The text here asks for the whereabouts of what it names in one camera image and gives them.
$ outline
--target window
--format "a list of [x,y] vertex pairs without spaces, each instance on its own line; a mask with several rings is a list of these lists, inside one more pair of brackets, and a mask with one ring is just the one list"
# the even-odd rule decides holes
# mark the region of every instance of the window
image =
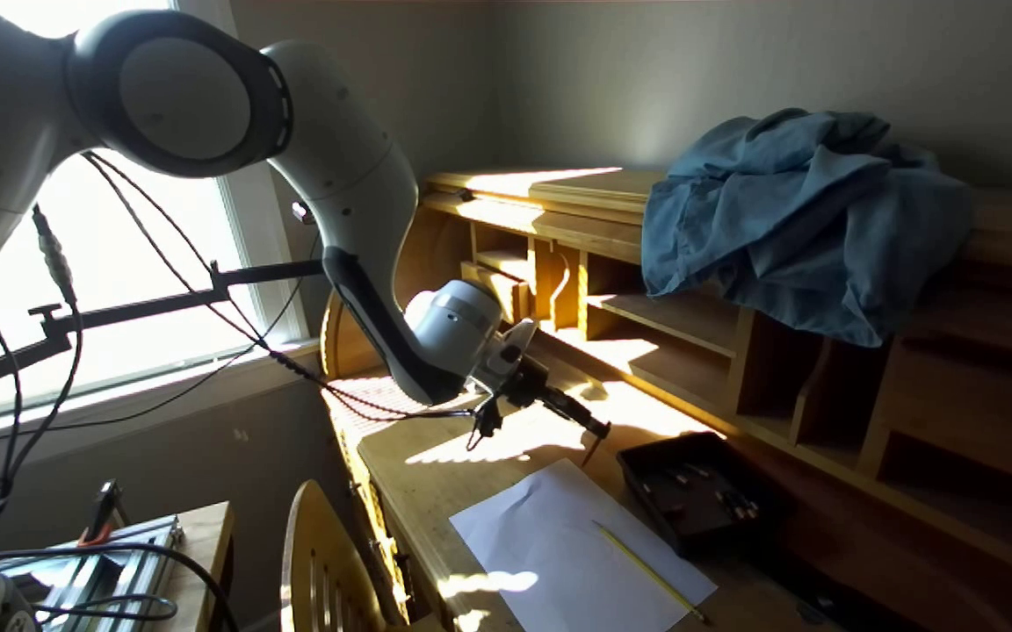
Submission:
[[[17,23],[36,23],[38,34],[78,32],[79,23],[100,16],[100,10],[127,6],[167,6],[167,0],[26,0],[3,4],[3,14]],[[188,231],[206,258],[216,258],[221,270],[245,262],[281,262],[286,258],[281,211],[272,202],[270,171],[253,164],[238,176],[221,180],[167,180],[147,168],[123,161],[120,155],[100,151],[128,180],[137,180],[172,217]],[[133,190],[127,190],[144,226],[153,231],[167,258],[181,270],[194,289],[206,289],[206,274],[197,257],[172,236],[172,227],[147,206]],[[79,307],[127,305],[156,296],[181,296],[186,289],[162,266],[153,249],[139,240],[127,217],[120,197],[106,180],[85,161],[62,161],[42,185],[38,202],[57,227],[66,258],[73,266],[73,285]],[[270,316],[286,299],[285,285],[263,285],[230,290],[242,313],[263,330]],[[30,305],[58,300],[30,220],[23,217],[7,245],[0,249],[0,327],[11,347],[42,339],[38,316],[26,316]],[[297,336],[302,318],[290,313],[290,324],[281,327],[281,336]],[[206,307],[181,307],[167,316],[133,318],[120,327],[99,327],[85,334],[85,358],[73,392],[128,382],[139,375],[156,375],[167,368],[197,364],[242,350],[245,339],[227,330]],[[23,396],[51,396],[66,375],[71,353],[57,353],[23,368]],[[0,412],[11,406],[11,379],[0,379]]]

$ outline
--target crumpled fabric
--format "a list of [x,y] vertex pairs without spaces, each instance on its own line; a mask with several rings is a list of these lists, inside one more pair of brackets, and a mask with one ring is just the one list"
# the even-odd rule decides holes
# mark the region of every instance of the crumpled fabric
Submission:
[[652,185],[646,296],[712,285],[795,330],[883,347],[972,227],[972,194],[862,111],[782,110],[702,132]]

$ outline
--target white paper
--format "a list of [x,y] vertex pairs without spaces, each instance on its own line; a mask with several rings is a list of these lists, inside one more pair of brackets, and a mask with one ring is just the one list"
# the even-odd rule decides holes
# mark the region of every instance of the white paper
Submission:
[[449,524],[486,571],[534,577],[501,594],[523,627],[672,627],[716,590],[568,458]]

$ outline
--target wooden chair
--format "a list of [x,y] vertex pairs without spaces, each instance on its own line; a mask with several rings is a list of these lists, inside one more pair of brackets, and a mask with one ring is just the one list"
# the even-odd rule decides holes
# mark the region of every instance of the wooden chair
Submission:
[[281,627],[391,627],[368,568],[316,482],[297,483],[281,565]]

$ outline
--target wooden shelving unit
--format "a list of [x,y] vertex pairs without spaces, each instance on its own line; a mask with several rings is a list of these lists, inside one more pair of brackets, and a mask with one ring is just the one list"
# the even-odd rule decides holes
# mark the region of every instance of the wooden shelving unit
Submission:
[[646,299],[639,226],[655,180],[449,171],[429,180],[420,217],[465,220],[465,274],[507,276],[507,296],[528,296],[509,316],[537,318],[545,339],[1012,577],[1012,197],[982,197],[975,236],[911,327],[862,350],[716,296]]

